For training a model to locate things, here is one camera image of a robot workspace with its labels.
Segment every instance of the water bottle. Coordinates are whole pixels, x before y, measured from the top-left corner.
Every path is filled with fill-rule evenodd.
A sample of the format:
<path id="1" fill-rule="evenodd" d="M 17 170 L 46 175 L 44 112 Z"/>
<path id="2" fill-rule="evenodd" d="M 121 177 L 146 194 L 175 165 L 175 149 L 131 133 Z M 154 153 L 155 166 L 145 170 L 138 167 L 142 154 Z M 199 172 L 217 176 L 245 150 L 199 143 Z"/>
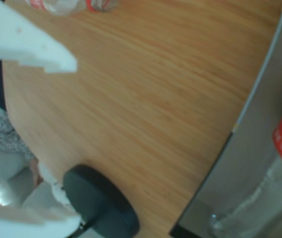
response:
<path id="1" fill-rule="evenodd" d="M 273 162 L 255 190 L 236 207 L 212 215 L 212 237 L 263 237 L 264 227 L 282 219 L 282 120 L 273 133 L 273 143 Z"/>
<path id="2" fill-rule="evenodd" d="M 118 0 L 13 0 L 54 15 L 69 15 L 83 10 L 110 11 Z"/>

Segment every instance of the white object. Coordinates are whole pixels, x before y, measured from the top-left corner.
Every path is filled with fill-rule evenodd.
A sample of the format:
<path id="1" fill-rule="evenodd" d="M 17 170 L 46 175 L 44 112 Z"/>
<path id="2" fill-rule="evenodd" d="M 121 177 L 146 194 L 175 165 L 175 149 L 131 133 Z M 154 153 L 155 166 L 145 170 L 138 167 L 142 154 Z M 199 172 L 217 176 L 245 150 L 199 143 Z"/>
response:
<path id="1" fill-rule="evenodd" d="M 89 9 L 109 11 L 117 5 L 117 0 L 13 0 L 27 3 L 33 8 L 48 11 L 55 15 L 67 15 Z"/>
<path id="2" fill-rule="evenodd" d="M 43 67 L 47 73 L 77 71 L 77 60 L 65 46 L 1 1 L 0 60 Z"/>
<path id="3" fill-rule="evenodd" d="M 62 204 L 64 207 L 70 209 L 71 211 L 74 211 L 74 208 L 72 207 L 66 195 L 66 192 L 62 189 L 61 184 L 51 174 L 51 172 L 45 167 L 43 163 L 38 164 L 38 169 L 40 171 L 40 175 L 42 176 L 43 180 L 51 186 L 52 193 L 56 201 Z"/>
<path id="4" fill-rule="evenodd" d="M 34 210 L 0 206 L 0 238 L 65 238 L 78 228 L 80 219 L 61 207 Z"/>

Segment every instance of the black stool seat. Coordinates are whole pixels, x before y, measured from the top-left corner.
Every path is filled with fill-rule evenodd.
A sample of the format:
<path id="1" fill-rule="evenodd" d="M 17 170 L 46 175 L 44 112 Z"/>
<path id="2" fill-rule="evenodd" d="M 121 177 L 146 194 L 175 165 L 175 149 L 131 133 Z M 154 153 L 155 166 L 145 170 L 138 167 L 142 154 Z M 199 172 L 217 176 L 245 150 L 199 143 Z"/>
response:
<path id="1" fill-rule="evenodd" d="M 132 206 L 120 190 L 95 169 L 78 165 L 63 180 L 65 192 L 88 226 L 105 238 L 132 238 L 140 228 Z"/>

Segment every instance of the white plastic piece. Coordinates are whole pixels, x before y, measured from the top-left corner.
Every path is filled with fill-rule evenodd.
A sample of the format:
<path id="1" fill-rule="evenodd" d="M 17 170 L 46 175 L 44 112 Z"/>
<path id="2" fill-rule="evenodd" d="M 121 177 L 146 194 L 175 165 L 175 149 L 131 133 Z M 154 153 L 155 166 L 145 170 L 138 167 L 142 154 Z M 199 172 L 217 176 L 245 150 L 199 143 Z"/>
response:
<path id="1" fill-rule="evenodd" d="M 47 73 L 76 72 L 70 51 L 0 1 L 0 60 L 45 68 Z"/>
<path id="2" fill-rule="evenodd" d="M 0 238 L 65 238 L 77 230 L 80 220 L 65 208 L 47 211 L 0 206 Z"/>

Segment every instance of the wood grain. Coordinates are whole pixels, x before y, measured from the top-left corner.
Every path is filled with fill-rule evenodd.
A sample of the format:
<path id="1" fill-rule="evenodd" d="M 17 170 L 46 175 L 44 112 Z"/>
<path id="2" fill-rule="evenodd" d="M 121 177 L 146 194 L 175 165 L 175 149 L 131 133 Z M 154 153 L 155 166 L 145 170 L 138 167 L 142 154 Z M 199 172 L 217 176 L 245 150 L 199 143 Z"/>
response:
<path id="1" fill-rule="evenodd" d="M 4 64 L 13 125 L 60 179 L 108 176 L 164 238 L 216 158 L 263 62 L 282 0 L 121 0 L 54 17 L 11 4 L 69 47 L 77 74 Z"/>

